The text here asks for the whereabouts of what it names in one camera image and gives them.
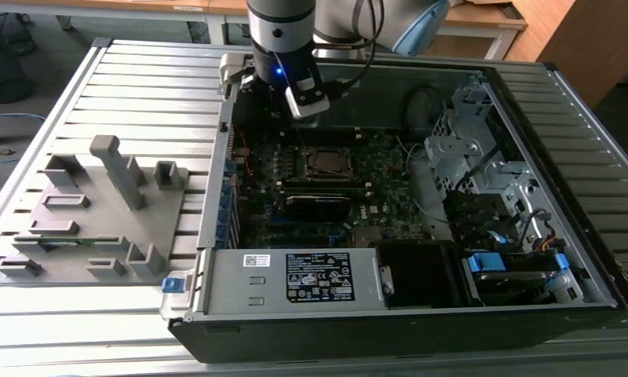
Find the blue tab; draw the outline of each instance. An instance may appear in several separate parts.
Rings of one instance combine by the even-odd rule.
[[[480,264],[477,263],[477,260],[474,259],[474,257],[468,258],[468,265],[469,265],[469,271],[472,271],[473,273],[480,271]]]
[[[566,261],[565,254],[556,254],[556,263],[557,267],[564,270],[569,267],[569,262]]]
[[[506,270],[500,253],[474,253],[468,258],[468,265],[469,271],[473,273],[486,273]]]
[[[162,279],[162,293],[183,293],[186,288],[183,284],[186,283],[185,279],[179,279],[177,277],[166,277]]]

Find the wooden desk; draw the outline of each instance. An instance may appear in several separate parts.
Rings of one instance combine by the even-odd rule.
[[[209,0],[205,9],[211,44],[226,44],[225,24],[247,24],[245,0]],[[497,5],[461,4],[449,9],[438,35],[490,38],[485,59],[502,60],[525,20],[505,17]]]
[[[0,0],[0,12],[203,22],[209,0]]]
[[[245,0],[0,0],[0,12],[206,22],[217,45],[226,44],[226,24],[247,24]],[[437,34],[490,38],[484,57],[501,60],[525,27],[496,5],[462,4],[449,10]]]

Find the warning label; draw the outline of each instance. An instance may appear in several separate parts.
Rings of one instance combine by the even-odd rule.
[[[348,253],[286,254],[285,286],[290,302],[353,301]]]

